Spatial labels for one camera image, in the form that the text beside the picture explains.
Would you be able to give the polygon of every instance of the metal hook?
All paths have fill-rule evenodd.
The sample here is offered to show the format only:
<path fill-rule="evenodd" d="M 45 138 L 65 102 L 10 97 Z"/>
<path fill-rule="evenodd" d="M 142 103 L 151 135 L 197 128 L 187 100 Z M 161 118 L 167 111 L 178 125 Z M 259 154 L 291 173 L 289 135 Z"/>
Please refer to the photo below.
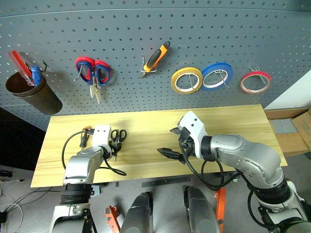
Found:
<path fill-rule="evenodd" d="M 189 77 L 189 79 L 190 79 L 190 83 L 191 83 L 191 88 L 192 88 L 192 89 L 194 89 L 194 88 L 193 88 L 193 84 L 192 84 L 192 81 L 191 81 L 191 76 L 190 76 L 190 74 L 188 74 L 188 77 Z"/>
<path fill-rule="evenodd" d="M 141 72 L 146 72 L 143 68 L 144 68 L 144 65 L 145 65 L 145 57 L 144 57 L 144 55 L 142 55 L 142 64 L 141 64 L 141 68 L 140 68 L 140 71 Z M 150 70 L 149 71 L 149 73 L 150 72 L 156 72 L 157 71 L 157 69 L 156 69 L 156 67 L 155 67 L 155 69 L 154 70 Z"/>
<path fill-rule="evenodd" d="M 225 85 L 225 87 L 227 87 L 227 88 L 230 88 L 226 83 L 225 83 L 225 80 L 224 80 L 224 78 L 223 78 L 223 75 L 222 75 L 222 73 L 224 72 L 223 70 L 216 70 L 216 71 L 214 71 L 216 74 L 220 74 L 220 76 L 221 76 L 221 78 L 222 78 L 222 80 L 223 80 L 223 83 L 224 83 L 224 85 Z"/>
<path fill-rule="evenodd" d="M 145 57 L 144 57 L 144 55 L 142 55 L 142 64 L 141 64 L 141 68 L 140 68 L 140 71 L 141 71 L 141 72 L 145 72 L 145 71 L 143 70 L 144 64 L 145 64 Z"/>
<path fill-rule="evenodd" d="M 74 79 L 74 81 L 78 81 L 79 80 L 81 72 L 82 72 L 82 68 L 83 68 L 83 65 L 81 65 L 78 77 L 76 79 Z"/>
<path fill-rule="evenodd" d="M 41 71 L 41 73 L 44 73 L 45 71 L 47 71 L 47 67 L 48 67 L 48 65 L 45 63 L 45 61 L 44 61 L 44 60 L 42 60 L 42 62 L 43 62 L 43 64 L 45 65 L 45 67 L 44 67 L 44 70 L 43 70 L 43 71 Z"/>
<path fill-rule="evenodd" d="M 100 91 L 100 88 L 98 88 L 97 79 L 95 78 L 95 76 L 93 76 L 92 78 L 94 78 L 93 83 L 94 83 L 95 88 L 97 89 L 96 91 Z"/>
<path fill-rule="evenodd" d="M 252 69 L 252 67 L 249 67 L 251 69 L 251 71 L 260 71 L 259 67 L 255 68 L 255 69 Z M 261 78 L 262 82 L 267 85 L 266 81 L 262 78 L 261 75 L 259 75 L 259 77 Z"/>

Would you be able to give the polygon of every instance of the blue screwdriver handle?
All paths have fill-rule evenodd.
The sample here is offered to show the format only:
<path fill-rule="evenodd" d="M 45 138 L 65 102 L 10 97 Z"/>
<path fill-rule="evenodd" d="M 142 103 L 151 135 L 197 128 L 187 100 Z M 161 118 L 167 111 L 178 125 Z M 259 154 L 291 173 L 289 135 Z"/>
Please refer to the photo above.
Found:
<path fill-rule="evenodd" d="M 31 72 L 33 74 L 33 80 L 35 82 L 35 86 L 38 86 L 41 82 L 41 79 L 42 79 L 40 68 L 37 66 L 32 66 Z"/>

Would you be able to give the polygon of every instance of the red tape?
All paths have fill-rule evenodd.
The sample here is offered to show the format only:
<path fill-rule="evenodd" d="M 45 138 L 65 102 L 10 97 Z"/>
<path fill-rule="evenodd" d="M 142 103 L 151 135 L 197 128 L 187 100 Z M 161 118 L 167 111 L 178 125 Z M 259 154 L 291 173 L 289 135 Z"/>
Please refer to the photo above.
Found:
<path fill-rule="evenodd" d="M 268 84 L 262 88 L 262 89 L 259 89 L 259 90 L 252 90 L 252 89 L 248 89 L 244 86 L 244 81 L 249 78 L 249 77 L 252 77 L 252 76 L 255 76 L 255 75 L 259 75 L 261 76 L 262 78 L 264 78 L 266 81 L 268 81 Z M 240 87 L 242 89 L 243 92 L 247 93 L 247 94 L 260 94 L 262 92 L 265 92 L 269 86 L 270 86 L 270 83 L 271 83 L 271 77 L 269 74 L 267 74 L 266 72 L 262 72 L 262 71 L 252 71 L 248 74 L 245 74 L 243 76 L 243 78 L 241 79 L 241 82 L 240 82 Z"/>

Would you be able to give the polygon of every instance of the red-handled scissors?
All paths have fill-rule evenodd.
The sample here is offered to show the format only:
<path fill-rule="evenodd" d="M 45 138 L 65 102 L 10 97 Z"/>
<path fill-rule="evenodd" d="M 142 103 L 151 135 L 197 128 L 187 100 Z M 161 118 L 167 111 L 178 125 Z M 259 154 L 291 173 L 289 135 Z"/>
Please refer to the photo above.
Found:
<path fill-rule="evenodd" d="M 94 61 L 92 58 L 82 56 L 76 59 L 75 67 L 79 72 L 75 81 L 81 77 L 83 81 L 89 84 L 91 98 L 95 95 L 99 104 L 101 101 L 101 86 L 106 85 L 110 80 L 112 73 L 110 66 L 101 60 Z"/>

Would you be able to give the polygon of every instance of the cardboard box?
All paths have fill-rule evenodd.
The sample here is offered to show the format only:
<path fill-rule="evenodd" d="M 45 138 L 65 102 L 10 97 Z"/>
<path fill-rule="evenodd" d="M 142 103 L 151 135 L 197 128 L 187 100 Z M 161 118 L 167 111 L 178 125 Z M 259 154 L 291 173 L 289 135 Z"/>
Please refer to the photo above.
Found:
<path fill-rule="evenodd" d="M 311 149 L 311 109 L 292 119 L 292 122 L 309 149 Z"/>
<path fill-rule="evenodd" d="M 302 135 L 300 135 L 300 131 L 298 131 L 297 133 L 277 133 L 271 123 L 271 120 L 294 118 L 294 117 L 296 119 L 304 115 L 307 111 L 308 108 L 265 111 L 265 114 L 269 119 L 271 127 L 275 132 L 276 139 L 285 157 L 307 153 L 310 151 L 310 148 L 307 146 L 306 142 L 302 138 Z"/>

